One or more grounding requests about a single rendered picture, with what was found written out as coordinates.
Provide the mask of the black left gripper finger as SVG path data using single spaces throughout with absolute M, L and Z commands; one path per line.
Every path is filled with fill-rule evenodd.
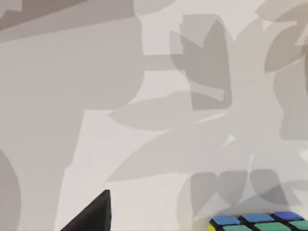
M 111 231 L 110 190 L 104 190 L 60 231 Z

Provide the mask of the multicoloured puzzle cube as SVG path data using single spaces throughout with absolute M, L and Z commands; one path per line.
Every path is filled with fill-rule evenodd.
M 292 211 L 214 216 L 206 231 L 308 231 L 308 219 Z

